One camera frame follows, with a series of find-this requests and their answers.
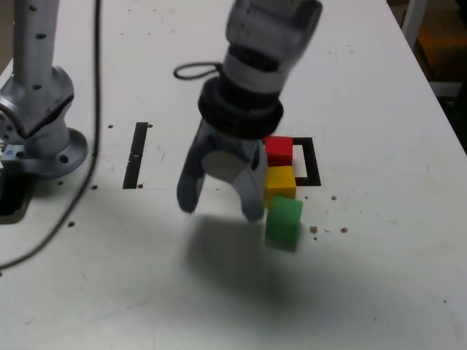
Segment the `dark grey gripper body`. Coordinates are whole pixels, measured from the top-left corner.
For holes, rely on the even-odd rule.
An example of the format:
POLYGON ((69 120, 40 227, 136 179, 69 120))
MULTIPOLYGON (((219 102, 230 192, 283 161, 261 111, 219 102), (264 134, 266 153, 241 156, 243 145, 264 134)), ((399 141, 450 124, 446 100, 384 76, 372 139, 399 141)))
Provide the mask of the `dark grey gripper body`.
POLYGON ((202 159, 213 151, 233 153, 247 161, 250 167, 264 163, 263 143, 259 139, 238 139, 221 133, 208 122, 200 122, 196 133, 196 154, 202 159))

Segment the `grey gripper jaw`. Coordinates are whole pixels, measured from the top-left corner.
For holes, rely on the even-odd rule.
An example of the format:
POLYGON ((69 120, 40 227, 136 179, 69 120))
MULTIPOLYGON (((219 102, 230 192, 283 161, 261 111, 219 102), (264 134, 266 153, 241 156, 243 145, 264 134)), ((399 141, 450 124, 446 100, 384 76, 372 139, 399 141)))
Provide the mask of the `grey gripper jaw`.
POLYGON ((201 161, 212 151, 211 136, 209 125, 201 123, 188 150, 177 185, 178 204, 185 213, 193 213, 196 210, 206 176, 201 161))
POLYGON ((207 153, 201 166, 206 174, 235 189, 247 220, 255 222, 263 217, 267 156, 262 141, 240 141, 229 149, 223 145, 207 153))

